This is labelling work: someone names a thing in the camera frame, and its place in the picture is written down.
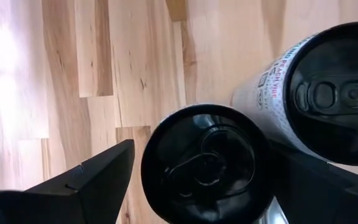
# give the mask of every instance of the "hardwood floor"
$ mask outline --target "hardwood floor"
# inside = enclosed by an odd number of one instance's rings
[[[172,23],[164,0],[0,0],[0,189],[134,138],[118,222],[161,222],[138,171],[158,122],[187,104],[227,103],[299,40],[358,21],[358,1],[191,0],[187,13]]]

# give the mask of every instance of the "wooden floor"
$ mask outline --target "wooden floor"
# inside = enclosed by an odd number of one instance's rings
[[[167,114],[230,92],[304,37],[358,21],[358,0],[0,0],[0,189],[27,189],[126,138],[119,223],[160,223],[140,158]],[[354,172],[358,168],[348,167]]]

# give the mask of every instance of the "black plastic object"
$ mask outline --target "black plastic object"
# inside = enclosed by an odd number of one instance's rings
[[[330,161],[358,165],[358,22],[313,37],[288,74],[286,111],[296,135]]]
[[[270,186],[289,222],[358,224],[358,175],[272,143]]]
[[[163,120],[145,148],[145,195],[169,223],[253,223],[272,200],[268,149],[240,112],[189,106]]]
[[[115,223],[134,156],[126,140],[29,190],[0,191],[0,223]]]

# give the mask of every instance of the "can top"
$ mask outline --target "can top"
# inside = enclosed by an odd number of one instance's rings
[[[320,156],[358,165],[358,22],[318,34],[288,74],[286,109],[296,135]]]
[[[268,207],[269,146],[240,112],[193,105],[154,131],[142,159],[153,210],[170,223],[253,223]]]

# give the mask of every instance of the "can lid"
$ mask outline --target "can lid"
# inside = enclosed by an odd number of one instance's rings
[[[358,165],[358,22],[318,34],[289,73],[287,113],[297,136],[320,156]]]
[[[142,184],[169,223],[252,223],[268,207],[268,143],[240,112],[194,105],[155,130],[142,159]]]

